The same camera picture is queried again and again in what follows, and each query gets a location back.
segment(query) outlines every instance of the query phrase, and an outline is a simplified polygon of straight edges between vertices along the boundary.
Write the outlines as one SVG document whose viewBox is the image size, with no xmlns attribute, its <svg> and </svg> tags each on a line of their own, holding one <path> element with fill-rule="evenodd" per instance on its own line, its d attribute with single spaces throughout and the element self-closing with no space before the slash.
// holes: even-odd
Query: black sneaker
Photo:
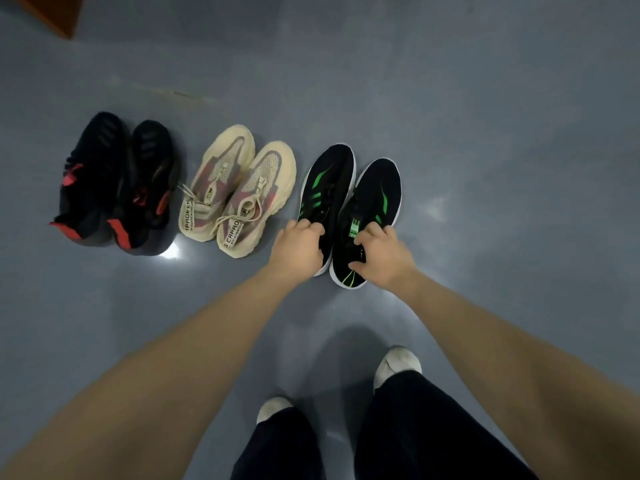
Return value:
<svg viewBox="0 0 640 480">
<path fill-rule="evenodd" d="M 350 147 L 334 144 L 314 162 L 302 183 L 298 220 L 309 219 L 324 226 L 320 238 L 323 274 L 331 262 L 331 249 L 340 209 L 351 195 L 356 180 L 356 161 Z"/>
<path fill-rule="evenodd" d="M 60 215 L 51 223 L 69 239 L 96 234 L 116 204 L 118 182 L 127 155 L 122 121 L 100 112 L 89 122 L 65 164 L 60 186 Z"/>
<path fill-rule="evenodd" d="M 382 228 L 395 224 L 401 202 L 402 182 L 396 164 L 387 158 L 373 161 L 358 178 L 353 196 L 338 218 L 330 270 L 336 284 L 356 289 L 366 283 L 349 269 L 350 262 L 366 262 L 364 248 L 356 246 L 353 238 L 370 222 Z"/>
<path fill-rule="evenodd" d="M 169 131 L 156 121 L 143 121 L 131 135 L 132 159 L 124 172 L 118 203 L 108 220 L 124 250 L 137 249 L 150 229 L 169 222 L 169 200 L 176 186 L 176 163 Z"/>
</svg>

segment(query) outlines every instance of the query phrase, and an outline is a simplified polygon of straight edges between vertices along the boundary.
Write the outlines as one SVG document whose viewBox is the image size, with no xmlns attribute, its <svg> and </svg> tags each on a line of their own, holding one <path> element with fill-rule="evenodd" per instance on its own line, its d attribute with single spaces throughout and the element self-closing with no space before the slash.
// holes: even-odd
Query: wooden furniture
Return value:
<svg viewBox="0 0 640 480">
<path fill-rule="evenodd" d="M 71 38 L 83 0 L 17 0 L 60 37 Z"/>
</svg>

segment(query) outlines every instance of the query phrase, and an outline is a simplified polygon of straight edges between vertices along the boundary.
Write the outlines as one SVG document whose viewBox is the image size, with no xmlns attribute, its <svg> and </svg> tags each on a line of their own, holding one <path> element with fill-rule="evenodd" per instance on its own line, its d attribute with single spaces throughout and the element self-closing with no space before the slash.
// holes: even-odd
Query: beige sneaker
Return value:
<svg viewBox="0 0 640 480">
<path fill-rule="evenodd" d="M 242 125 L 231 126 L 216 138 L 191 186 L 179 184 L 185 197 L 178 226 L 185 236 L 200 242 L 215 237 L 225 202 L 246 176 L 254 156 L 253 135 Z"/>
<path fill-rule="evenodd" d="M 284 206 L 295 183 L 296 160 L 289 145 L 282 141 L 267 144 L 218 219 L 220 249 L 234 258 L 251 253 L 267 218 Z"/>
</svg>

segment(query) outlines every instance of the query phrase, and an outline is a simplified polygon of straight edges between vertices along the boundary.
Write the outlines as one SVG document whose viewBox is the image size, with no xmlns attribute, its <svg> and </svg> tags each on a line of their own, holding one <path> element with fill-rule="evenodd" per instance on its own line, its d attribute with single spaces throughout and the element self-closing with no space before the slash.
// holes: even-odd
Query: shoe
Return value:
<svg viewBox="0 0 640 480">
<path fill-rule="evenodd" d="M 401 346 L 392 347 L 376 370 L 376 375 L 373 377 L 373 391 L 382 386 L 389 377 L 404 371 L 416 371 L 421 374 L 420 361 L 411 350 Z"/>
<path fill-rule="evenodd" d="M 338 215 L 351 196 L 355 182 L 353 151 L 348 145 L 339 143 L 318 157 L 302 183 L 298 220 L 309 219 L 324 226 L 324 235 L 320 238 L 323 266 L 316 276 L 329 268 Z"/>
<path fill-rule="evenodd" d="M 296 159 L 282 141 L 267 144 L 229 200 L 218 227 L 218 246 L 229 256 L 247 256 L 258 245 L 269 216 L 283 208 L 296 183 Z"/>
<path fill-rule="evenodd" d="M 231 126 L 216 138 L 204 153 L 191 186 L 180 185 L 186 196 L 178 226 L 185 236 L 199 242 L 215 237 L 216 221 L 229 195 L 246 176 L 254 156 L 253 135 L 242 125 Z"/>
<path fill-rule="evenodd" d="M 84 241 L 104 226 L 116 204 L 127 156 L 124 124 L 99 112 L 84 129 L 65 164 L 60 186 L 60 215 L 51 223 L 69 239 Z"/>
<path fill-rule="evenodd" d="M 288 402 L 288 400 L 286 400 L 284 397 L 272 397 L 260 408 L 258 419 L 255 423 L 260 424 L 262 421 L 267 421 L 274 414 L 292 407 L 293 404 Z"/>
<path fill-rule="evenodd" d="M 356 246 L 353 238 L 370 222 L 377 222 L 382 228 L 395 224 L 401 203 L 402 182 L 396 164 L 388 158 L 370 163 L 338 217 L 330 266 L 331 278 L 338 286 L 357 289 L 366 283 L 349 269 L 350 262 L 365 262 L 364 248 Z"/>
<path fill-rule="evenodd" d="M 118 202 L 107 220 L 118 246 L 137 249 L 149 230 L 169 222 L 169 200 L 180 172 L 171 135 L 157 121 L 143 121 L 131 136 L 132 158 L 125 166 Z"/>
</svg>

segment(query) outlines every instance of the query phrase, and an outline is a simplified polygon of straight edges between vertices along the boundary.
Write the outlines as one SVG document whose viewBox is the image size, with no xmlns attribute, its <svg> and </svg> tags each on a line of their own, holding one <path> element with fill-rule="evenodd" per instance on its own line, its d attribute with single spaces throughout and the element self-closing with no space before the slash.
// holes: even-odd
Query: hand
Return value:
<svg viewBox="0 0 640 480">
<path fill-rule="evenodd" d="M 322 267 L 319 242 L 323 234 L 324 227 L 319 222 L 289 221 L 276 236 L 267 268 L 294 287 L 307 281 Z"/>
<path fill-rule="evenodd" d="M 411 252 L 398 241 L 391 226 L 383 230 L 377 222 L 372 222 L 353 242 L 364 246 L 367 262 L 351 262 L 349 268 L 382 289 L 396 293 L 403 278 L 417 271 Z"/>
</svg>

